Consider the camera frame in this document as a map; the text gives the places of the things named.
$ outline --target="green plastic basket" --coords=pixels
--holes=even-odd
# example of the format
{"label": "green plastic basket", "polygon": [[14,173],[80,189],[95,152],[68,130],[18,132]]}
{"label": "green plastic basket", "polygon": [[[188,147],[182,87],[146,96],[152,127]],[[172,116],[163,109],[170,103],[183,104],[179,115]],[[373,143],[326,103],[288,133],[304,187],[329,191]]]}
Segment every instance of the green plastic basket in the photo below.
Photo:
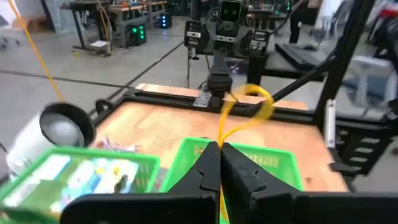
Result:
{"label": "green plastic basket", "polygon": [[[54,180],[41,181],[40,184],[34,188],[34,191],[29,193],[27,197],[24,197],[23,201],[17,208],[6,208],[4,205],[4,199],[16,191],[20,186],[22,186],[22,184],[27,183],[27,179],[32,177],[32,174],[36,170],[44,166],[44,163],[52,156],[70,156],[71,160],[62,169],[62,175],[57,176]],[[2,189],[0,189],[0,213],[6,213],[10,218],[8,222],[3,222],[4,220],[2,220],[2,217],[0,216],[0,223],[16,222],[48,224],[51,223],[51,221],[49,221],[51,218],[49,217],[52,217],[56,222],[59,214],[50,212],[50,203],[56,200],[56,198],[60,198],[63,186],[67,184],[67,180],[73,175],[77,167],[83,161],[94,158],[122,159],[139,164],[134,182],[132,183],[132,193],[151,192],[155,184],[157,173],[160,169],[160,159],[155,156],[125,152],[114,153],[111,151],[87,150],[85,148],[73,147],[57,147],[47,150],[15,181],[6,184]],[[41,196],[41,193],[38,190],[43,190],[43,192],[45,192],[43,196]]]}
{"label": "green plastic basket", "polygon": [[[210,141],[191,137],[182,141],[173,164],[160,188],[161,192],[169,191],[188,172]],[[291,152],[244,144],[231,143],[231,145],[278,179],[298,190],[303,190],[295,156]],[[228,223],[228,221],[220,216],[220,223]]]}

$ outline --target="treadmill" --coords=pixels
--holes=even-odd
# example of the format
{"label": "treadmill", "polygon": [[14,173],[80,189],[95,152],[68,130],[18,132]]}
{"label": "treadmill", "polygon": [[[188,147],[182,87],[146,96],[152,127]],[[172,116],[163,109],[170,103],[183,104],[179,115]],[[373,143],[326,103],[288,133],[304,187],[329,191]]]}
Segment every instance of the treadmill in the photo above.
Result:
{"label": "treadmill", "polygon": [[[344,26],[339,21],[349,13],[350,9],[351,1],[344,0],[330,21],[328,34],[324,31],[324,35],[329,37],[338,35],[337,31]],[[315,35],[315,33],[321,33],[322,30],[313,29],[312,32]],[[275,49],[299,71],[311,71],[327,57],[327,54],[320,50],[306,50],[304,46],[297,44],[275,44]]]}

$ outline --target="robot face screen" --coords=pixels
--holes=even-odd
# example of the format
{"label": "robot face screen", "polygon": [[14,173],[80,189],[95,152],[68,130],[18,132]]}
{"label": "robot face screen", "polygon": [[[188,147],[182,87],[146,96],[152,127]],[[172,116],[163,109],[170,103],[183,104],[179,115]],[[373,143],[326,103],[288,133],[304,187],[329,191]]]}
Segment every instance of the robot face screen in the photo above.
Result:
{"label": "robot face screen", "polygon": [[239,22],[241,15],[242,3],[239,1],[222,1],[220,4],[220,21],[221,22]]}

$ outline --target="green basket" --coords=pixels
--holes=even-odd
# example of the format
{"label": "green basket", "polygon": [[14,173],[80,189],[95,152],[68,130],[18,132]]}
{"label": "green basket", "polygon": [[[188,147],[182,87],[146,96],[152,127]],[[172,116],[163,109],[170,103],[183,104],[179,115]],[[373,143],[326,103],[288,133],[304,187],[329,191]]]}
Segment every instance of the green basket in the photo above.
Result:
{"label": "green basket", "polygon": [[[160,188],[161,192],[169,191],[188,172],[210,141],[191,137],[182,141],[173,164]],[[303,190],[295,156],[291,152],[244,144],[232,143],[231,145],[278,179],[298,190]],[[220,216],[220,223],[228,223],[228,221]]]}
{"label": "green basket", "polygon": [[[38,170],[51,156],[70,156],[70,161],[62,168],[62,175],[53,180],[42,180],[27,197],[24,197],[17,208],[6,208],[4,199],[19,189],[24,183],[28,183],[32,174],[38,175]],[[160,159],[155,156],[147,156],[131,153],[114,153],[111,151],[87,150],[85,148],[58,147],[45,151],[28,169],[26,169],[15,181],[6,184],[0,189],[0,223],[51,223],[51,218],[56,223],[59,214],[50,212],[50,203],[60,198],[63,186],[67,184],[69,177],[83,161],[93,158],[122,159],[139,164],[136,176],[132,183],[132,193],[148,193],[155,185],[157,173],[160,169]],[[4,222],[2,212],[8,214],[10,220]]]}

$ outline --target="floor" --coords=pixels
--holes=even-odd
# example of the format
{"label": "floor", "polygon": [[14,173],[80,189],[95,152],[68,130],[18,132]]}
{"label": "floor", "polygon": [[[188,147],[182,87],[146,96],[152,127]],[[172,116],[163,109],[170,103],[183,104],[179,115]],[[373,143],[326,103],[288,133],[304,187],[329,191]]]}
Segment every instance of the floor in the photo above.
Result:
{"label": "floor", "polygon": [[[147,43],[131,50],[115,50],[110,58],[92,56],[81,52],[74,56],[71,46],[78,44],[75,34],[56,36],[55,34],[34,35],[35,43],[42,54],[50,73],[63,93],[64,98],[86,111],[94,108],[94,102],[100,98],[115,100],[126,91],[124,86],[136,86],[140,83],[160,85],[185,85],[187,75],[187,49],[182,45],[184,18],[176,17],[171,29],[152,29],[147,31]],[[308,28],[303,27],[301,43],[311,43],[307,35]],[[276,42],[288,42],[285,33]],[[322,50],[330,51],[335,41],[322,45]],[[363,54],[366,47],[358,47],[357,53]],[[267,64],[272,68],[293,69],[280,55],[274,54]],[[347,76],[358,73],[350,68]],[[191,67],[190,88],[197,88],[207,76],[204,57],[194,61]],[[245,83],[246,77],[233,76],[233,85]],[[293,80],[263,77],[261,86],[275,93]],[[303,101],[312,109],[316,107],[322,90],[322,83],[311,82],[285,99]],[[36,114],[43,105],[57,101],[57,96],[37,60],[34,51],[26,41],[19,47],[0,51],[0,141],[9,147],[18,131]],[[339,113],[359,116],[363,109],[357,108],[347,97],[347,91],[341,88],[337,100]],[[378,118],[381,113],[370,111],[368,116]],[[369,177],[359,177],[355,181],[358,190],[396,191],[398,189],[398,166],[396,158],[386,153]],[[0,161],[0,173],[6,165]]]}

